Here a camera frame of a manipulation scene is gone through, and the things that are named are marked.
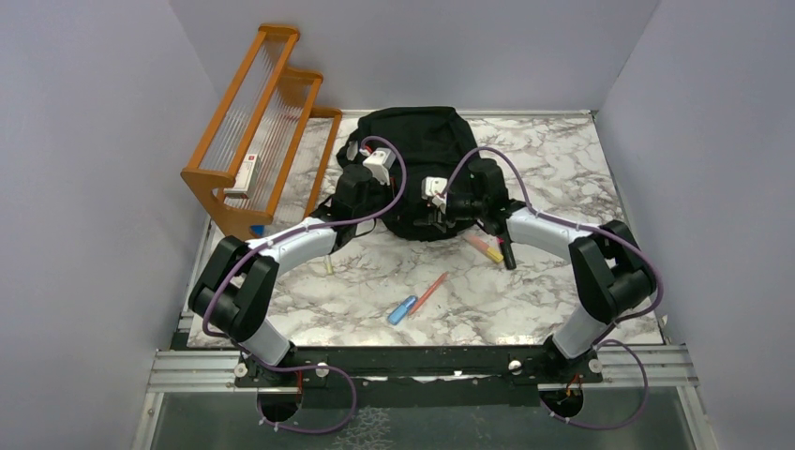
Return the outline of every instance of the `orange wooden shelf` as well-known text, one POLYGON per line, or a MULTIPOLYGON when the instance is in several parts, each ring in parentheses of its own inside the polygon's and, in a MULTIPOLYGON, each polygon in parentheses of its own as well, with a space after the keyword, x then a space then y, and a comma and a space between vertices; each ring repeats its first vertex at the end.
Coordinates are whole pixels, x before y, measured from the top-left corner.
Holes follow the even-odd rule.
POLYGON ((221 99, 182 178, 225 234, 256 237, 251 226, 273 222, 278 202, 309 118, 330 118, 307 211, 314 208, 337 135, 340 110, 315 107, 323 75, 288 66, 298 30, 262 25, 221 99), (260 156, 260 169, 248 199, 226 198, 224 188, 248 153, 260 156))

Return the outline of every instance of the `marker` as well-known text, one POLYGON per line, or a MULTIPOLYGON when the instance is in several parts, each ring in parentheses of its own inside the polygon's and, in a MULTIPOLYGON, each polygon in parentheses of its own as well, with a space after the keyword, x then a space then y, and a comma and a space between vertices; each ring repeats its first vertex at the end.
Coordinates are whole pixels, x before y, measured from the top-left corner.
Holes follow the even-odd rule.
POLYGON ((334 275, 334 265, 331 264, 331 257, 325 255, 323 257, 323 263, 325 264, 325 273, 328 275, 334 275))
POLYGON ((409 309, 413 308, 414 304, 417 303, 417 296, 416 295, 409 295, 403 300, 400 305, 398 305, 392 314, 386 318, 393 325, 397 325, 400 321, 406 317, 406 314, 409 313, 409 309))
POLYGON ((425 303, 426 300, 428 300, 428 297, 430 297, 430 295, 434 291, 436 291, 436 289, 439 287, 439 285, 442 284, 442 282, 444 281, 445 278, 447 278, 447 272, 444 272, 443 274, 441 274, 439 276, 439 278, 436 281, 434 281, 434 283, 431 284, 429 288, 427 288, 427 291, 425 291, 425 293, 423 293, 423 296, 420 297, 420 299, 417 301, 416 305, 414 305, 414 307, 412 308, 412 314, 417 312, 417 309, 419 309, 422 306, 422 304, 425 303))
POLYGON ((477 248, 478 251, 486 255, 487 258, 499 264, 503 262, 503 255, 494 247, 489 247, 487 243, 483 242, 474 234, 465 234, 464 240, 470 243, 471 246, 477 248))

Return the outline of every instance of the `marble table surface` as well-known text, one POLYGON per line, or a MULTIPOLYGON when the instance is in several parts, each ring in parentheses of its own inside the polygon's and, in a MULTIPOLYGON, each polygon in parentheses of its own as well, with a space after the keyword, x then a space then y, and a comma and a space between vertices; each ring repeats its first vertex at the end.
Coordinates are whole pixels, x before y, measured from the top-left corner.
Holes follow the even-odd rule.
MULTIPOLYGON (((356 128, 356 120, 342 120, 335 152, 356 128)), ((582 222, 623 217, 590 117, 468 120, 479 144, 505 152, 518 166, 536 207, 582 222)), ((307 135, 324 127, 310 123, 307 135)), ((317 140, 305 141, 270 233, 302 218, 322 151, 317 140)), ((520 198, 518 181, 498 163, 512 196, 520 198)), ((326 194, 334 191, 340 172, 332 157, 323 180, 326 194)), ((369 228, 360 225, 360 230, 369 228)), ((466 233, 496 247, 494 238, 476 227, 466 233)), ((212 236, 214 246, 222 235, 215 229, 212 236)), ((508 271, 462 238, 408 242, 379 223, 374 232, 331 256, 334 275, 327 274, 319 258, 281 277, 268 319, 297 345, 540 344, 578 303, 574 275, 567 262, 537 248, 514 245, 514 252, 518 268, 508 271), (422 294, 444 271, 449 272, 447 280, 416 314, 397 326, 386 321, 399 302, 422 294)), ((662 343, 653 314, 623 323, 611 336, 627 343, 662 343)), ((205 335, 195 316, 189 347, 229 345, 205 335)))

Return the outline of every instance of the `white wall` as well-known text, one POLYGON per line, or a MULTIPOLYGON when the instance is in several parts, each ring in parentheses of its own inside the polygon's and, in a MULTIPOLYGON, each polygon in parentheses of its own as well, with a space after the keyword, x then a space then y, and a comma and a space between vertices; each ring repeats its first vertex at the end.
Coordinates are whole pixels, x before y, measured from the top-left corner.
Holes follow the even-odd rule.
POLYGON ((662 0, 597 117, 722 448, 792 448, 795 4, 662 0))
POLYGON ((293 23, 292 61, 344 109, 602 106, 657 0, 171 0, 217 92, 260 23, 293 23))
POLYGON ((0 6, 0 447, 129 447, 217 102, 165 0, 0 6))

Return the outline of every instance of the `yellow marker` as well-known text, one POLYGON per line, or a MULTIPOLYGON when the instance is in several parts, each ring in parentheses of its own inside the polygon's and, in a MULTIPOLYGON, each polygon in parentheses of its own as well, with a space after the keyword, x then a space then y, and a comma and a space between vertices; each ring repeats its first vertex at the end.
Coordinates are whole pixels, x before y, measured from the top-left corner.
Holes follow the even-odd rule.
POLYGON ((465 234, 464 239, 470 243, 471 246, 486 255, 490 260, 499 264, 503 262, 503 255, 494 247, 489 247, 487 243, 483 242, 474 234, 465 234))
POLYGON ((325 265, 325 273, 328 275, 334 275, 334 266, 331 265, 331 257, 325 255, 323 257, 323 263, 325 265))

